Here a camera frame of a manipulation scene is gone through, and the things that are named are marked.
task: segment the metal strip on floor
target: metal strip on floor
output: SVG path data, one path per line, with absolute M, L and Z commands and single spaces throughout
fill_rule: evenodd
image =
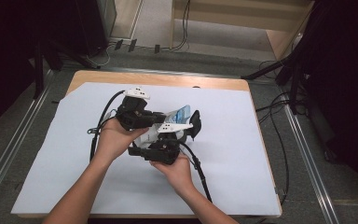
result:
M 282 97 L 282 99 L 289 100 L 288 97 L 285 95 Z M 319 201 L 319 205 L 321 206 L 322 212 L 324 213 L 326 223 L 338 224 L 339 221 L 336 214 L 336 210 L 324 185 L 322 177 L 319 174 L 315 161 L 312 158 L 310 148 L 301 130 L 301 126 L 298 122 L 297 116 L 293 115 L 289 105 L 286 105 L 284 107 L 284 110 L 286 112 L 286 116 L 289 120 L 290 126 L 292 127 L 293 133 L 295 134 L 295 138 L 300 149 L 301 156 L 304 160 L 308 174 L 310 175 L 310 182 L 312 183 L 312 186 L 316 193 L 316 197 Z
M 19 151 L 19 148 L 25 135 L 28 133 L 28 130 L 33 124 L 34 118 L 36 117 L 38 111 L 40 110 L 40 107 L 45 101 L 51 86 L 51 82 L 54 78 L 54 72 L 52 70 L 48 70 L 45 81 L 46 88 L 42 91 L 38 99 L 33 100 L 19 127 L 17 128 L 16 132 L 14 132 L 10 142 L 7 144 L 7 147 L 0 158 L 0 184 L 5 177 L 7 170 L 10 167 L 10 164 L 13 162 L 14 157 Z

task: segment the wooden desk leg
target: wooden desk leg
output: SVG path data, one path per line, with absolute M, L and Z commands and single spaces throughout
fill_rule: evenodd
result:
M 173 48 L 173 33 L 174 33 L 174 30 L 175 30 L 175 0 L 172 0 L 170 49 Z

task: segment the forearm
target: forearm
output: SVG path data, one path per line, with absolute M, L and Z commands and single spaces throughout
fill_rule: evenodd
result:
M 92 161 L 44 220 L 46 223 L 87 223 L 107 168 Z
M 179 196 L 187 203 L 202 224 L 217 223 L 238 223 L 233 218 L 226 215 L 214 204 L 209 202 L 195 188 L 188 188 L 178 192 Z

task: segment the white paper sheet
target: white paper sheet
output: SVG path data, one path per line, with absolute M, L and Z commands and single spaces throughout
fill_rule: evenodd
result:
M 46 140 L 25 180 L 12 213 L 47 214 L 89 163 L 96 126 L 109 99 L 136 85 L 85 83 L 60 101 Z M 229 215 L 281 214 L 251 95 L 247 91 L 142 86 L 151 99 L 145 109 L 198 109 L 202 129 L 187 144 L 201 161 L 213 203 Z M 111 105 L 117 108 L 124 96 Z M 194 169 L 193 181 L 204 193 Z M 165 177 L 148 161 L 124 153 L 111 165 L 92 214 L 192 215 Z

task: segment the wooden desk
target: wooden desk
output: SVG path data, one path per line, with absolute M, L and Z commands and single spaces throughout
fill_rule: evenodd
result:
M 183 18 L 186 3 L 187 0 L 172 0 L 171 47 L 174 20 Z M 307 24 L 313 3 L 310 0 L 191 0 L 188 19 L 265 29 L 275 57 L 280 60 Z
M 112 94 L 133 85 L 142 85 L 151 95 L 146 109 L 169 112 L 189 104 L 200 110 L 202 130 L 194 142 L 187 142 L 202 163 L 218 207 L 234 217 L 281 215 L 245 80 L 97 71 L 75 74 L 13 214 L 42 217 L 50 211 L 89 163 L 92 136 L 87 129 L 95 126 Z M 192 177 L 203 193 L 194 169 Z M 143 158 L 126 153 L 109 168 L 90 216 L 195 217 L 161 173 Z

